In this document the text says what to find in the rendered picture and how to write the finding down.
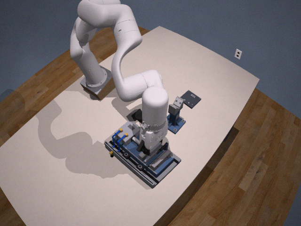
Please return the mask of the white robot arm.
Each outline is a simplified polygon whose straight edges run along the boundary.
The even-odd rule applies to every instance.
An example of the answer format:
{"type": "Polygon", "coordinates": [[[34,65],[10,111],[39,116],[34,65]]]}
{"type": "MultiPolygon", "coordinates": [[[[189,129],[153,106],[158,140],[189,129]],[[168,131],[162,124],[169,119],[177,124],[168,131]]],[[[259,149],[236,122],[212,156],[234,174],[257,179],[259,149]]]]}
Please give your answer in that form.
{"type": "Polygon", "coordinates": [[[124,102],[142,98],[142,111],[135,109],[126,117],[129,121],[138,120],[143,124],[142,130],[162,129],[166,124],[169,96],[161,75],[156,70],[125,78],[121,74],[123,57],[143,40],[131,8],[121,4],[120,0],[82,0],[77,13],[79,17],[71,33],[70,55],[86,77],[86,84],[97,88],[107,79],[107,72],[90,51],[89,42],[97,28],[111,27],[117,44],[111,73],[118,96],[124,102]]]}

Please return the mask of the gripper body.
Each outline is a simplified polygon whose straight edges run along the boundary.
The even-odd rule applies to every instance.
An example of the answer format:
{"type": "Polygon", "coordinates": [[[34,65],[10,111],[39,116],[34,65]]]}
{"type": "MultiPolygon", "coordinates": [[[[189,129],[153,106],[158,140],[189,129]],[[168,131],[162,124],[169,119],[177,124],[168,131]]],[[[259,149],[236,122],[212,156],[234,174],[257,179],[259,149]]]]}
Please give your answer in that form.
{"type": "Polygon", "coordinates": [[[165,126],[158,131],[140,129],[139,140],[140,142],[143,140],[145,147],[148,150],[150,150],[167,135],[167,131],[168,131],[168,121],[166,119],[165,126]]]}

